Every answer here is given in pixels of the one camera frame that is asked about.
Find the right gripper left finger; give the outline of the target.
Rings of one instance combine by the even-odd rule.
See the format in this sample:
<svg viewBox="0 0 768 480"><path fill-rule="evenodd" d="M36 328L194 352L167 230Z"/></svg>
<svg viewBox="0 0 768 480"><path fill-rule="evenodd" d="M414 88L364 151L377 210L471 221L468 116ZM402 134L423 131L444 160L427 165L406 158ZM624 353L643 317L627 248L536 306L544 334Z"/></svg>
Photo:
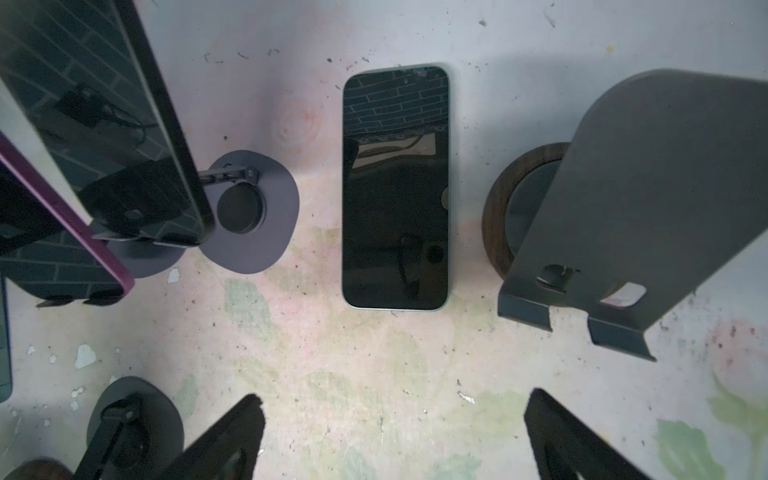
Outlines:
<svg viewBox="0 0 768 480"><path fill-rule="evenodd" d="M262 401L244 396L158 479L252 479L266 427Z"/></svg>

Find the purple-edged back left phone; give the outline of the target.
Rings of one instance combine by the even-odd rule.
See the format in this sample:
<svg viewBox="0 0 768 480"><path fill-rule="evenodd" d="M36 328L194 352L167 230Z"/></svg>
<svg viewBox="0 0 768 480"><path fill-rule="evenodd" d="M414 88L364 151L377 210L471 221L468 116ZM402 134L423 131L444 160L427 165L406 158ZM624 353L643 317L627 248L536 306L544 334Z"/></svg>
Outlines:
<svg viewBox="0 0 768 480"><path fill-rule="evenodd" d="M1 276L42 307L110 306L129 270L6 137L1 137Z"/></svg>

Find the black phone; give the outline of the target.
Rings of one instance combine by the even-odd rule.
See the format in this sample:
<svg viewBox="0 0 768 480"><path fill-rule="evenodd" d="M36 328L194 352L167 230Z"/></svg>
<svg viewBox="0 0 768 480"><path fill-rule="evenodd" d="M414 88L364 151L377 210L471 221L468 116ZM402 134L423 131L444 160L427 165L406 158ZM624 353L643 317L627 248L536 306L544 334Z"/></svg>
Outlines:
<svg viewBox="0 0 768 480"><path fill-rule="evenodd" d="M213 232L134 2L3 2L1 77L97 230L184 248Z"/></svg>
<svg viewBox="0 0 768 480"><path fill-rule="evenodd" d="M7 401L13 391L10 351L9 316L5 278L0 281L0 402Z"/></svg>
<svg viewBox="0 0 768 480"><path fill-rule="evenodd" d="M450 86L438 66L364 72L343 88L342 294L431 311L448 297Z"/></svg>

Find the middle black phone stand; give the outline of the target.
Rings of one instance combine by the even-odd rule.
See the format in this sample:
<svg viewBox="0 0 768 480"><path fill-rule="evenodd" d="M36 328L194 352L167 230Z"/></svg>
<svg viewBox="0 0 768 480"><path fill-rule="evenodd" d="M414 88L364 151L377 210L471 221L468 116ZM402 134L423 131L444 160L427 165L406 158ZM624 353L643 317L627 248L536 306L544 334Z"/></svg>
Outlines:
<svg viewBox="0 0 768 480"><path fill-rule="evenodd" d="M136 376L112 382L87 428L76 479L155 479L183 452L181 416L157 387Z"/></svg>

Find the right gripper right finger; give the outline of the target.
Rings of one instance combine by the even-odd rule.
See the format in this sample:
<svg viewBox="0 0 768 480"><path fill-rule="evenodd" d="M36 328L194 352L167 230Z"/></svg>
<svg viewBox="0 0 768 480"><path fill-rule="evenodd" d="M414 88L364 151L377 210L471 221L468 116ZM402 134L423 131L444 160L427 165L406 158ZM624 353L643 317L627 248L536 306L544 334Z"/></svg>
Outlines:
<svg viewBox="0 0 768 480"><path fill-rule="evenodd" d="M542 479L645 479L545 390L531 392L524 421Z"/></svg>

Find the wood-base grey phone stand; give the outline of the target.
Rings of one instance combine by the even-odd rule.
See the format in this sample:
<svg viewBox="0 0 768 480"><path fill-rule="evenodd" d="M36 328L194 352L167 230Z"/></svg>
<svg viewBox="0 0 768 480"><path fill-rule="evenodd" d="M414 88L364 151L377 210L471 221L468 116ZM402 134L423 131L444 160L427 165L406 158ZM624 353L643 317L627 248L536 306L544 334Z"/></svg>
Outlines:
<svg viewBox="0 0 768 480"><path fill-rule="evenodd" d="M481 220L499 316L549 330L551 307L581 310L595 345L645 359L645 332L766 228L766 82L673 69L514 160Z"/></svg>

